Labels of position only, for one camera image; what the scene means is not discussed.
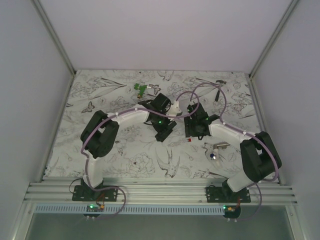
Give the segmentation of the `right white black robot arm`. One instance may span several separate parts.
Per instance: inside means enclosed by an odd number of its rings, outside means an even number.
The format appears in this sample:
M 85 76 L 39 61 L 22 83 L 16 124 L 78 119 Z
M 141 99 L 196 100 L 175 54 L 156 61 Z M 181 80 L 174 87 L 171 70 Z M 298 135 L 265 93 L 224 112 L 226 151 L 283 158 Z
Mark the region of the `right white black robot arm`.
M 234 202 L 249 185 L 263 180 L 270 174 L 278 174 L 282 161 L 270 135 L 246 132 L 221 121 L 213 114 L 209 116 L 201 104 L 187 107 L 190 116 L 184 118 L 185 136 L 217 137 L 240 151 L 242 169 L 222 183 L 222 198 Z

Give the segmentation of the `left controller board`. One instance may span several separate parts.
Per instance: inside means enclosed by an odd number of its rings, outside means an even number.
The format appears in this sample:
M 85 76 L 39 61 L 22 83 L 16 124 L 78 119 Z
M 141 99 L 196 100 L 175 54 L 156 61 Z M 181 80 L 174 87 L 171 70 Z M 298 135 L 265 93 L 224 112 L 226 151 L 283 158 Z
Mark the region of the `left controller board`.
M 104 211 L 105 206 L 103 204 L 88 204 L 83 214 L 87 219 L 96 219 Z

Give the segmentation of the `right controller board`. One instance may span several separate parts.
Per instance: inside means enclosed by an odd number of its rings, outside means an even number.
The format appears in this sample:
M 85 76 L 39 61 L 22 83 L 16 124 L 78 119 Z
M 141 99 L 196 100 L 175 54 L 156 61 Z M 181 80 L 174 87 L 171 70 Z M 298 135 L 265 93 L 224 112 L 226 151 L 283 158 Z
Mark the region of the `right controller board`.
M 241 207 L 240 206 L 231 206 L 224 205 L 224 215 L 223 217 L 226 219 L 238 219 L 241 215 Z

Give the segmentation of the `silver metal cylinder part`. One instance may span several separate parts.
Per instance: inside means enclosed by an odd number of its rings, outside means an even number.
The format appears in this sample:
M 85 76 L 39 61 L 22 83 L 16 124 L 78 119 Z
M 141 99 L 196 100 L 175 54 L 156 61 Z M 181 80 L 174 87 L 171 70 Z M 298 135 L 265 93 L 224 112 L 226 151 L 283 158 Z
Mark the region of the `silver metal cylinder part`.
M 213 145 L 214 149 L 226 149 L 228 146 L 230 146 L 227 142 L 219 142 Z

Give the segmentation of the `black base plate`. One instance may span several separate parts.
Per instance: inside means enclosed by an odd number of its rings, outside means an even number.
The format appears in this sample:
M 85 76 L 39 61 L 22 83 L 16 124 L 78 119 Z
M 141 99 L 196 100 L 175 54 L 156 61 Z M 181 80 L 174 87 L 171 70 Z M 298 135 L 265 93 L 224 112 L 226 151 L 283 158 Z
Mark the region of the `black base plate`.
M 103 191 L 93 191 L 88 186 L 76 185 L 72 194 L 74 202 L 115 202 L 118 190 L 107 189 Z
M 225 190 L 222 186 L 209 185 L 205 188 L 205 196 L 208 203 L 250 203 L 251 195 L 249 190 L 243 188 L 238 192 Z

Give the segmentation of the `aluminium rail frame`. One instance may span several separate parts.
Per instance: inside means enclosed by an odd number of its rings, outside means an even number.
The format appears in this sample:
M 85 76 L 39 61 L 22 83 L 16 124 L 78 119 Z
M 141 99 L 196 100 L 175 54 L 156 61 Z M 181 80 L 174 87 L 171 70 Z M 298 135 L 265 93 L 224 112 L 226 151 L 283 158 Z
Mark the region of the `aluminium rail frame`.
M 42 182 L 29 184 L 25 202 L 70 203 L 70 177 L 45 177 Z M 107 186 L 118 186 L 124 192 L 118 194 L 117 203 L 128 204 L 196 204 L 207 205 L 205 188 L 220 186 L 221 178 L 105 178 Z M 262 199 L 264 206 L 295 206 L 298 201 L 293 188 L 277 182 L 262 182 L 249 189 L 251 206 Z

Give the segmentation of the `small black hammer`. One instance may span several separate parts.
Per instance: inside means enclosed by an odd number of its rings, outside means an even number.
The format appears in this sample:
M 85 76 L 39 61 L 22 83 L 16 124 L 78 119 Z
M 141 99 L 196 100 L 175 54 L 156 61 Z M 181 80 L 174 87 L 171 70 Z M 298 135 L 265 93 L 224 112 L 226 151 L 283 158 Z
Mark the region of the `small black hammer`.
M 221 88 L 223 85 L 225 85 L 227 82 L 224 81 L 224 80 L 217 80 L 216 81 L 216 84 L 218 84 L 218 90 L 217 90 L 217 93 L 216 93 L 216 96 L 215 96 L 215 101 L 218 102 L 219 101 L 219 97 L 220 97 L 220 92 L 221 92 Z

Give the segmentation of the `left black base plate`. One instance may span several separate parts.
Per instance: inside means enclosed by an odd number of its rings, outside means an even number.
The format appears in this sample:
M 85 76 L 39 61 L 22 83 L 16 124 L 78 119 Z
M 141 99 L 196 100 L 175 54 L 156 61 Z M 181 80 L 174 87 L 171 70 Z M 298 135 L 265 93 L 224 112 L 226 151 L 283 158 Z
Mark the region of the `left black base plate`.
M 103 191 L 93 191 L 88 186 L 76 185 L 72 194 L 74 202 L 115 202 L 118 190 L 107 189 Z

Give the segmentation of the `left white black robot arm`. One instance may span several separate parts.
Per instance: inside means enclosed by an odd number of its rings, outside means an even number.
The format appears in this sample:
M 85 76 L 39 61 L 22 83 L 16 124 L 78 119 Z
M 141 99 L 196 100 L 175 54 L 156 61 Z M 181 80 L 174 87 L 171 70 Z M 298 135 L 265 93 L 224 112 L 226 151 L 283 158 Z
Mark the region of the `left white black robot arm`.
M 80 136 L 80 152 L 87 158 L 82 178 L 87 185 L 84 195 L 91 201 L 101 197 L 103 176 L 100 159 L 112 150 L 118 131 L 149 122 L 156 131 L 156 141 L 163 142 L 177 125 L 174 119 L 181 113 L 179 101 L 171 102 L 162 93 L 122 112 L 96 111 Z

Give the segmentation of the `white blue capped part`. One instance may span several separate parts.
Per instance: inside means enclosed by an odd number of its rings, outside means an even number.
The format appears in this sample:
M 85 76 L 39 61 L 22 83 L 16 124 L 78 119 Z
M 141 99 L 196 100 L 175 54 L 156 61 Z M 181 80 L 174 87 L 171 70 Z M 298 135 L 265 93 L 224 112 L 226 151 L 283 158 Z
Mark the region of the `white blue capped part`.
M 217 148 L 214 148 L 212 152 L 209 154 L 209 157 L 213 161 L 219 160 L 219 150 Z

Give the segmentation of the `controller board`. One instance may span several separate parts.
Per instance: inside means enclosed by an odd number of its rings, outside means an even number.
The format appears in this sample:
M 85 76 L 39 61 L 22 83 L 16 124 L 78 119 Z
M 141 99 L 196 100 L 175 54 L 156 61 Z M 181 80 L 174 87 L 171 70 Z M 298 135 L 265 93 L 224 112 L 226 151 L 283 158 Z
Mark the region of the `controller board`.
M 241 215 L 241 207 L 240 206 L 231 206 L 224 205 L 224 215 L 223 217 L 226 219 L 238 219 Z
M 87 219 L 96 219 L 104 211 L 105 206 L 103 204 L 88 204 L 83 214 Z

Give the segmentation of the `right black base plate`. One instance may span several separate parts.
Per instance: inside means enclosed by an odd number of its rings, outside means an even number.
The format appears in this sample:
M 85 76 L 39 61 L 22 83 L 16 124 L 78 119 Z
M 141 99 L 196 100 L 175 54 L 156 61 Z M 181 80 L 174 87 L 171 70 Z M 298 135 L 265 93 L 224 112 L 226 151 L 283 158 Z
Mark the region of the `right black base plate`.
M 249 190 L 243 188 L 238 192 L 225 190 L 222 186 L 209 185 L 205 188 L 205 196 L 208 203 L 250 203 L 251 195 Z

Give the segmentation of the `floral patterned table mat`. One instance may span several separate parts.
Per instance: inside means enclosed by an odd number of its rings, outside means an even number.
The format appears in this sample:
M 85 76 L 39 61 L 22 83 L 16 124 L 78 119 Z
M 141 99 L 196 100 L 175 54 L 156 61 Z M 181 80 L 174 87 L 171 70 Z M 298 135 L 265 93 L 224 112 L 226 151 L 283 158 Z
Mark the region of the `floral patterned table mat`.
M 215 97 L 221 87 L 218 102 Z M 179 100 L 186 110 L 190 91 L 192 100 L 200 100 L 209 115 L 222 114 L 237 128 L 260 132 L 247 76 L 242 72 L 155 71 L 155 70 L 79 70 L 75 75 L 66 103 L 46 177 L 79 178 L 84 174 L 86 158 L 81 154 L 81 133 L 93 114 L 121 112 L 139 102 L 135 84 L 148 85 L 143 99 L 164 94 Z M 219 149 L 219 160 L 210 158 L 217 137 L 202 140 L 185 136 L 183 120 L 179 119 L 172 133 L 163 142 L 155 139 L 151 125 L 136 124 L 120 130 L 112 151 L 102 159 L 106 177 L 119 178 L 229 178 L 242 168 L 240 151 L 232 146 Z

